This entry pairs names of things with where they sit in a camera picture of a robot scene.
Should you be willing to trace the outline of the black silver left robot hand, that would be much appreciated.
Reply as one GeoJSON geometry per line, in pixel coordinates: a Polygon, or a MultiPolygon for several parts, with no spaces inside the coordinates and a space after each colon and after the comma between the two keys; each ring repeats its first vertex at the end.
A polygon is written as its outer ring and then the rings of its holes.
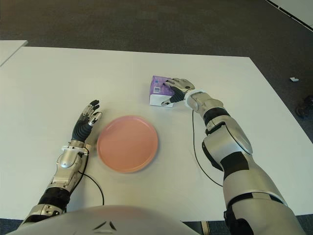
{"type": "Polygon", "coordinates": [[[85,142],[89,137],[94,125],[102,117],[101,112],[96,112],[99,107],[99,100],[94,100],[85,107],[73,128],[72,141],[85,142]]]}

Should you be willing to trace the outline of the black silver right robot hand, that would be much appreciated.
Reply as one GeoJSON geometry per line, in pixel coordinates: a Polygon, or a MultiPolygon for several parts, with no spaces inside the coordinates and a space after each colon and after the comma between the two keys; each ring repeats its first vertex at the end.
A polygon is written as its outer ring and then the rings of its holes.
{"type": "Polygon", "coordinates": [[[161,103],[162,106],[169,105],[171,103],[177,103],[184,100],[185,95],[195,89],[195,86],[186,79],[168,79],[163,83],[166,87],[168,87],[170,90],[172,90],[173,95],[163,101],[161,103]]]}

